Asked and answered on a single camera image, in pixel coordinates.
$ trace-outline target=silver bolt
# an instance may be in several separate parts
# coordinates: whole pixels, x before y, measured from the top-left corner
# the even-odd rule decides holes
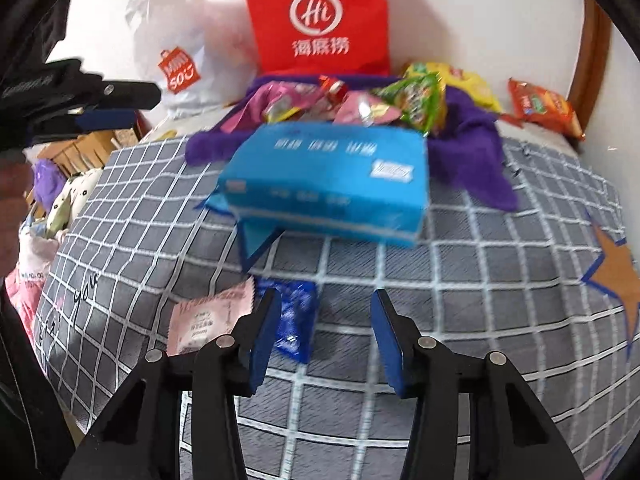
[[[489,354],[489,361],[494,365],[502,366],[503,364],[506,364],[507,358],[501,352],[491,352]]]
[[[426,348],[427,350],[436,348],[437,344],[438,342],[433,337],[429,337],[428,335],[422,336],[418,339],[418,346],[420,346],[421,348]]]
[[[149,350],[149,352],[145,355],[145,361],[147,363],[155,363],[162,359],[162,350],[158,350],[154,348],[153,350]]]
[[[235,344],[236,340],[231,335],[221,335],[218,339],[216,339],[216,345],[219,348],[229,348]]]

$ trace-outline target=orange star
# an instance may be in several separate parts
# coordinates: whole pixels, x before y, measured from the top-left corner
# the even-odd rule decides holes
[[[626,340],[631,344],[638,327],[640,278],[633,268],[631,251],[626,239],[615,242],[599,225],[592,225],[602,254],[587,270],[582,280],[622,302],[626,317]]]

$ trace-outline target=white circle logo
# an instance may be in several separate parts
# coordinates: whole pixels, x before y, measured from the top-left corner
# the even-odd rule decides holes
[[[302,34],[322,36],[334,30],[342,19],[340,0],[293,0],[289,7],[291,25]]]

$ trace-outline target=miniso bag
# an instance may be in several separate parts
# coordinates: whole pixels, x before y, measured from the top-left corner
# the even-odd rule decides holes
[[[386,0],[247,0],[265,72],[388,75]]]
[[[224,107],[244,97],[257,73],[246,10],[208,0],[130,0],[140,77],[162,90],[177,119]]]

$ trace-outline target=pink packet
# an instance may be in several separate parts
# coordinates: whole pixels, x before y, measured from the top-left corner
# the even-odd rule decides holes
[[[238,113],[225,121],[220,130],[230,134],[235,130],[252,130],[267,122],[265,110],[273,108],[280,102],[296,110],[307,110],[324,97],[318,85],[271,81],[258,88],[249,102]]]
[[[335,124],[389,124],[402,115],[400,108],[364,91],[350,91],[335,115]]]
[[[254,307],[254,279],[250,277],[215,296],[176,303],[169,322],[167,355],[195,352],[220,335],[230,334]]]

